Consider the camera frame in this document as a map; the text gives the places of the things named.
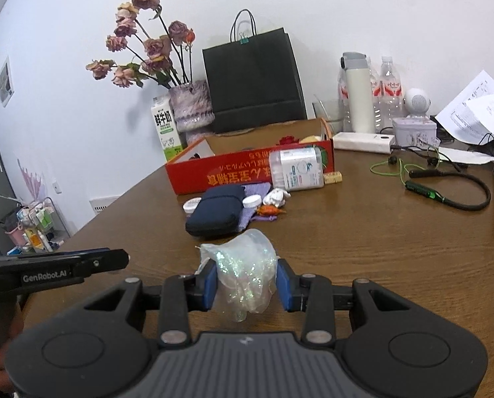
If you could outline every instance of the air vent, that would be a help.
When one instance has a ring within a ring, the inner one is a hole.
[[[91,207],[94,210],[94,213],[98,215],[118,198],[119,196],[102,197],[100,199],[91,199],[89,200],[89,202],[91,203]]]

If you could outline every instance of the small white container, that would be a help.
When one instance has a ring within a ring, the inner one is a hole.
[[[186,215],[191,215],[197,208],[197,205],[199,205],[199,202],[201,202],[200,197],[194,197],[190,200],[187,200],[184,202],[184,205],[182,206],[184,212]]]
[[[252,195],[243,199],[243,207],[248,209],[258,208],[262,204],[262,196]]]
[[[269,154],[269,167],[274,188],[296,191],[325,185],[321,150],[316,146],[273,151]]]

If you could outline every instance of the green binder clip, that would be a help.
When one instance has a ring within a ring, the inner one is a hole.
[[[249,43],[249,38],[240,34],[240,45],[245,45],[246,43]]]

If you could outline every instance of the wall picture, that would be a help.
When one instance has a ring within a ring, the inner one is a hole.
[[[0,70],[0,102],[5,107],[13,95],[11,71],[9,69],[9,57]]]

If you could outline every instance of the bag handle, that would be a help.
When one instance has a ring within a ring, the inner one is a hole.
[[[232,28],[230,29],[230,42],[235,42],[236,41],[236,22],[238,21],[238,18],[243,12],[247,12],[249,14],[249,17],[251,18],[251,32],[253,36],[257,35],[256,32],[256,21],[254,20],[254,16],[252,15],[251,11],[249,9],[242,9],[238,12],[236,15],[236,19],[234,20],[234,23],[232,24]]]

